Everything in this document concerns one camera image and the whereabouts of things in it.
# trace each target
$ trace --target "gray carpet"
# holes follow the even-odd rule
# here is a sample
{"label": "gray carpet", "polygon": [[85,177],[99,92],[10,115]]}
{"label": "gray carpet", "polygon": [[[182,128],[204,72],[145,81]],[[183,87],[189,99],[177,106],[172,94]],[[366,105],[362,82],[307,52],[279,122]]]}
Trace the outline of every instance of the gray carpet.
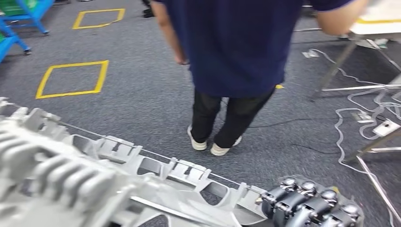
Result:
{"label": "gray carpet", "polygon": [[[126,8],[122,21],[102,28],[72,30],[77,14],[84,10]],[[268,189],[283,175],[301,174],[324,185],[338,186],[347,197],[354,196],[366,214],[366,227],[388,227],[388,212],[368,177],[337,163],[335,146],[338,134],[335,110],[355,107],[346,93],[325,94],[325,99],[311,103],[308,97],[330,63],[324,58],[306,59],[302,52],[317,48],[337,56],[346,41],[320,32],[294,35],[287,64],[287,78],[260,112],[253,126],[266,126],[299,118],[271,127],[250,128],[243,142],[224,157],[191,149],[186,128],[191,121],[192,84],[187,69],[173,61],[154,19],[140,17],[143,6],[131,0],[95,0],[53,7],[44,19],[50,36],[35,29],[19,34],[33,48],[23,56],[18,47],[0,64],[0,96],[29,107],[40,107],[76,126],[114,135],[143,145],[144,148],[169,157],[177,157],[211,168],[214,173],[237,182],[247,182]],[[104,23],[113,13],[85,17],[82,25]],[[297,27],[316,24],[302,18]],[[401,45],[389,44],[389,54],[401,62]],[[109,60],[107,77],[99,94],[35,99],[36,90],[49,66],[87,61]],[[374,50],[357,48],[344,69],[361,79],[386,83],[397,73]],[[57,69],[48,81],[45,94],[89,90],[96,80],[96,67]],[[358,85],[338,77],[331,87]],[[356,100],[373,107],[374,96]],[[363,139],[361,126],[349,113],[341,129],[345,133],[345,151],[359,149],[369,141]],[[222,124],[224,112],[216,123]],[[367,156],[394,204],[401,210],[401,157],[399,155]],[[161,222],[147,226],[163,226]]]}

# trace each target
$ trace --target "blue cart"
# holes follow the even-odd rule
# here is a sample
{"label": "blue cart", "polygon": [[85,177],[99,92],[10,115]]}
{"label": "blue cart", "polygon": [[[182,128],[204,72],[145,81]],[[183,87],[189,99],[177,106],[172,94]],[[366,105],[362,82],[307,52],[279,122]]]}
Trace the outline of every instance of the blue cart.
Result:
{"label": "blue cart", "polygon": [[29,10],[29,8],[23,3],[22,0],[15,0],[18,5],[24,10],[25,14],[23,15],[15,15],[15,16],[4,16],[4,21],[20,21],[20,20],[28,20],[31,23],[28,24],[12,24],[11,27],[37,27],[43,34],[48,34],[49,31],[44,28],[40,20],[44,16],[44,14],[52,7],[54,0],[38,0],[37,6],[33,10]]}
{"label": "blue cart", "polygon": [[22,41],[15,32],[10,29],[10,26],[6,25],[3,17],[0,16],[0,30],[5,33],[6,38],[0,42],[0,62],[7,55],[7,52],[14,44],[18,44],[24,50],[26,55],[31,54],[31,48],[29,48],[24,41]]}

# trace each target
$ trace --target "person's hand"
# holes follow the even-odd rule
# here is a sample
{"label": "person's hand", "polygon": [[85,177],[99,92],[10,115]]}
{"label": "person's hand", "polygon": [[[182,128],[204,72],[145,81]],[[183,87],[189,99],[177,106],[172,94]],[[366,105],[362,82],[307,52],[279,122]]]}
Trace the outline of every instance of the person's hand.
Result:
{"label": "person's hand", "polygon": [[181,56],[176,55],[174,57],[174,59],[175,59],[175,62],[179,65],[187,65],[189,63],[188,60],[183,55],[181,55]]}

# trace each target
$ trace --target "white cable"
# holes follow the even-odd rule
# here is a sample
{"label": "white cable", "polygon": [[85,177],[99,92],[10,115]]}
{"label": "white cable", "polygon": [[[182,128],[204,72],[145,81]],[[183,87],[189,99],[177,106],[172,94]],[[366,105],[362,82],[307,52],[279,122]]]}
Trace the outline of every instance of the white cable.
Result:
{"label": "white cable", "polygon": [[[326,53],[324,53],[324,52],[322,52],[322,51],[320,51],[320,50],[317,50],[317,49],[310,49],[310,51],[319,52],[319,53],[323,54],[323,56],[325,56],[325,58],[326,58],[327,60],[329,60],[331,63],[333,63],[333,64],[336,63],[336,62],[333,61]],[[363,108],[363,109],[365,109],[365,110],[367,110],[367,111],[369,111],[369,112],[372,112],[372,119],[373,119],[374,122],[371,123],[371,124],[364,125],[364,126],[362,126],[362,127],[359,128],[359,133],[361,134],[362,137],[364,137],[364,138],[366,138],[366,139],[368,139],[368,140],[375,140],[375,139],[377,139],[377,138],[380,137],[380,136],[378,136],[378,135],[372,136],[372,137],[367,137],[367,136],[364,135],[364,130],[365,130],[366,128],[370,128],[370,127],[376,126],[376,125],[377,125],[377,121],[376,121],[377,116],[378,116],[379,114],[381,114],[382,112],[384,112],[385,109],[387,109],[389,112],[391,112],[392,114],[394,114],[399,120],[401,120],[401,115],[400,115],[401,104],[392,103],[392,102],[381,102],[381,99],[382,99],[382,98],[385,96],[385,94],[386,94],[386,90],[387,90],[386,87],[387,87],[387,85],[385,85],[385,84],[373,83],[373,82],[369,82],[369,81],[362,81],[362,80],[360,80],[360,79],[358,79],[358,78],[356,78],[356,77],[347,75],[346,72],[345,72],[343,69],[341,69],[341,68],[338,68],[338,70],[342,73],[343,76],[348,77],[348,78],[353,78],[356,82],[359,82],[359,83],[367,83],[367,84],[373,84],[373,85],[381,85],[381,86],[383,86],[382,88],[375,88],[375,89],[372,89],[372,90],[369,90],[369,91],[364,91],[364,92],[359,92],[359,93],[356,93],[356,94],[351,94],[351,95],[349,95],[349,96],[347,97],[347,99],[348,99],[350,102],[352,102],[352,103],[354,103],[354,104],[360,106],[361,108]],[[380,91],[380,90],[383,90],[383,91],[380,92],[380,93],[374,98],[374,102],[375,102],[376,104],[378,104],[378,107],[375,108],[375,109],[373,109],[373,110],[369,110],[369,109],[367,109],[366,107],[364,107],[363,105],[361,105],[361,104],[355,102],[354,100],[352,100],[353,97],[362,96],[362,95],[366,95],[366,94],[371,94],[371,93],[374,93],[374,92],[377,92],[377,91]],[[399,102],[399,103],[401,103],[401,101],[397,99],[399,96],[401,96],[401,92],[398,92],[397,94],[393,95],[393,96],[392,96],[392,99],[395,100],[395,101],[397,101],[397,102]],[[352,166],[349,166],[349,165],[343,163],[344,158],[345,158],[345,151],[344,151],[344,149],[342,148],[341,143],[342,143],[343,140],[344,140],[344,134],[343,134],[342,131],[340,130],[340,126],[341,126],[342,123],[343,123],[343,117],[342,117],[342,115],[341,115],[340,113],[343,112],[343,111],[350,111],[350,110],[357,110],[357,111],[360,111],[361,113],[365,114],[364,111],[362,111],[362,110],[360,110],[360,109],[358,109],[358,108],[342,108],[342,109],[336,110],[336,114],[337,114],[338,117],[339,117],[339,121],[334,125],[334,128],[337,130],[337,132],[338,132],[339,135],[340,135],[339,139],[338,139],[337,142],[336,142],[336,145],[337,145],[337,147],[340,149],[340,152],[341,152],[340,158],[338,159],[338,163],[339,163],[340,165],[343,165],[343,166],[345,166],[345,167],[348,167],[348,168],[350,168],[350,169],[352,169],[352,170],[355,170],[355,171],[357,171],[357,172],[359,172],[359,173],[371,175],[376,181],[378,181],[377,176],[376,176],[375,174],[369,173],[369,172],[365,172],[365,171],[361,171],[361,170],[358,170],[358,169],[356,169],[356,168],[354,168],[354,167],[352,167]],[[390,210],[388,210],[388,212],[389,212],[389,222],[390,222],[390,225],[391,225],[391,227],[394,227],[394,220],[393,220],[392,212],[391,212]]]}

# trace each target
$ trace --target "white sneaker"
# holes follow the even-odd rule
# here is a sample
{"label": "white sneaker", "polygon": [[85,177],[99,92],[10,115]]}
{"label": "white sneaker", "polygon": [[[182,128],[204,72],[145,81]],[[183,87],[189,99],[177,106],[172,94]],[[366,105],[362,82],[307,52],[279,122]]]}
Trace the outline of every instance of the white sneaker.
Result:
{"label": "white sneaker", "polygon": [[208,143],[207,143],[207,142],[203,142],[203,143],[198,143],[198,142],[196,142],[196,141],[193,139],[193,137],[192,137],[191,130],[192,130],[192,126],[190,125],[190,126],[188,127],[187,132],[188,132],[189,138],[191,138],[192,147],[193,147],[195,150],[198,150],[198,151],[206,150],[206,148],[208,148]]}
{"label": "white sneaker", "polygon": [[[242,140],[242,136],[240,136],[234,143],[233,147],[237,146]],[[215,156],[223,156],[225,155],[230,148],[221,148],[217,144],[213,144],[212,148],[210,149],[210,152],[215,155]]]}

